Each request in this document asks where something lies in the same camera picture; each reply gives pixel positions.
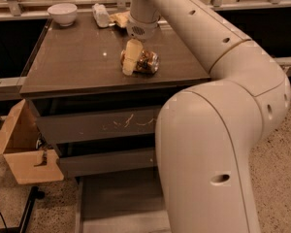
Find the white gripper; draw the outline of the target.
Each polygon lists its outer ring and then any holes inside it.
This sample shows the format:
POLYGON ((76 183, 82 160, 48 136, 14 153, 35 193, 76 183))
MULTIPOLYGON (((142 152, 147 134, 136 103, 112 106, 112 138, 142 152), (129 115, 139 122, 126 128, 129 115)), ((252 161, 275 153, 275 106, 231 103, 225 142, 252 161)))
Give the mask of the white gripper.
POLYGON ((122 63, 122 71, 124 75, 131 76, 137 65, 137 61, 143 51, 141 41, 146 41, 153 37, 160 15, 130 14, 126 26, 127 33, 131 39, 127 42, 125 54, 122 63))

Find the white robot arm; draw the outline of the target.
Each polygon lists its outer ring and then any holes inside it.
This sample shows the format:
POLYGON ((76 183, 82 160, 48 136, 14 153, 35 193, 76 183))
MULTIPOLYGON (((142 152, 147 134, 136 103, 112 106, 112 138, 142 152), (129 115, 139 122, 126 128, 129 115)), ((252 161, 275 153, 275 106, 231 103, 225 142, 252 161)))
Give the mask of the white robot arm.
POLYGON ((160 110, 155 150, 172 233, 260 233, 249 153, 284 120, 291 101, 282 68, 200 0, 132 0, 129 25, 163 17, 211 80, 160 110))

